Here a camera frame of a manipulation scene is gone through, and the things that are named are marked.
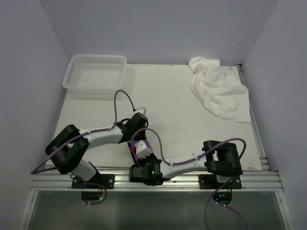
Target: white towel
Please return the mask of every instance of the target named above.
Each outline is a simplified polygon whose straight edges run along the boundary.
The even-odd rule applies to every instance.
[[[225,75],[220,60],[195,57],[189,67],[195,73],[191,89],[212,114],[250,123],[248,89],[233,74]]]

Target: white table surface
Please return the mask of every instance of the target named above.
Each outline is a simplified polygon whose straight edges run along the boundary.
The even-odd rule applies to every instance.
[[[223,67],[234,74],[236,67]],[[247,151],[241,159],[243,170],[262,170],[252,125],[223,120],[212,115],[193,94],[189,84],[192,71],[185,65],[128,65],[123,90],[135,107],[145,107],[149,127],[162,139],[166,158],[175,158],[202,148],[206,140],[243,138]],[[130,118],[131,105],[124,94],[117,96],[118,120]],[[113,95],[67,92],[55,136],[67,125],[77,128],[105,127],[114,122]],[[154,153],[160,158],[158,141],[146,132]],[[238,151],[242,144],[235,141]],[[130,167],[133,160],[126,143],[110,144],[88,150],[83,159],[95,166]]]

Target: gray wall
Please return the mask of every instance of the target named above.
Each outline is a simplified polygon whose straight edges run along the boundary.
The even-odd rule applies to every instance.
[[[280,172],[297,229],[307,224],[306,10],[306,0],[280,0],[243,65],[269,164]]]
[[[52,138],[68,64],[37,0],[0,1],[0,229],[17,229]]]
[[[278,0],[40,0],[70,59],[125,55],[129,63],[243,63]]]

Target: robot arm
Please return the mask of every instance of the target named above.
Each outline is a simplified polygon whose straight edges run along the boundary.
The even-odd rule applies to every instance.
[[[144,147],[144,141],[135,144],[136,155],[139,157],[137,163],[130,168],[130,182],[142,182],[146,185],[161,185],[164,181],[175,176],[192,171],[207,170],[216,176],[218,183],[224,183],[232,176],[242,175],[239,155],[236,145],[226,143],[216,148],[219,141],[206,141],[203,148],[186,156],[176,159],[159,160],[150,148]],[[212,153],[199,157],[216,148]]]
[[[91,163],[82,160],[84,153],[88,149],[100,145],[130,141],[133,134],[148,122],[147,117],[144,115],[145,113],[145,108],[139,108],[133,113],[131,119],[127,119],[125,124],[117,122],[114,127],[110,125],[104,128],[77,129],[75,125],[69,125],[53,139],[46,147],[45,152],[47,155],[50,155],[59,146],[73,137],[88,133],[75,140],[72,145],[61,149],[51,160],[61,174],[72,173],[84,181],[94,183],[99,179],[99,175],[97,175],[99,173],[97,173],[97,169]],[[137,140],[140,139],[146,139],[145,132],[140,132],[137,135]]]

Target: white basket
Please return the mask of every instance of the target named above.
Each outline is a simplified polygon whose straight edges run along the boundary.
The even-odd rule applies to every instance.
[[[113,55],[75,55],[68,64],[63,87],[78,93],[114,93],[122,88],[127,59]]]

